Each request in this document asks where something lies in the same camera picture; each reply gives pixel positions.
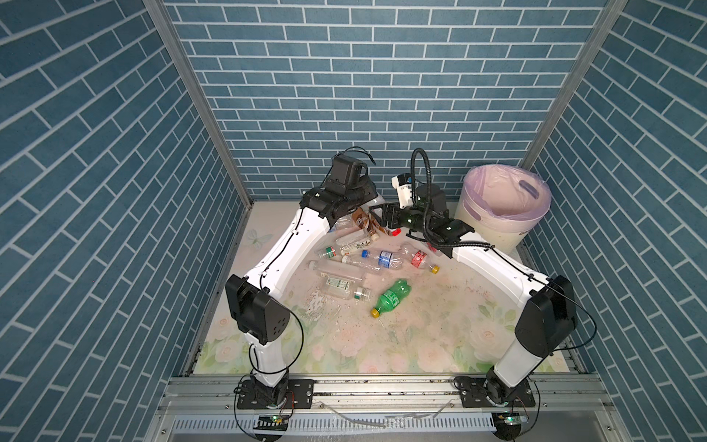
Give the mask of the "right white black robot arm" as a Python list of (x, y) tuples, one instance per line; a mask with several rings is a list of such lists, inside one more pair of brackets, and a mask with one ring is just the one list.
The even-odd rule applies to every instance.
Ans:
[(421, 242), (467, 265), (522, 309), (514, 342), (487, 375), (490, 390), (515, 390), (576, 329), (578, 305), (571, 282), (563, 276), (534, 273), (484, 241), (471, 226), (450, 218), (445, 198), (433, 194), (431, 184), (422, 193), (416, 193), (410, 183), (394, 188), (399, 208), (392, 226), (420, 233)]

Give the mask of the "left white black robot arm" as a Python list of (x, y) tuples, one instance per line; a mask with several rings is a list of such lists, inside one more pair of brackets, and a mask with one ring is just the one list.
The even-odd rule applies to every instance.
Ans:
[(233, 274), (226, 281), (229, 313), (250, 343), (254, 381), (262, 387), (276, 387), (292, 366), (285, 363), (281, 336), (296, 314), (280, 298), (295, 270), (339, 218), (301, 202), (293, 221), (264, 258), (244, 276)]

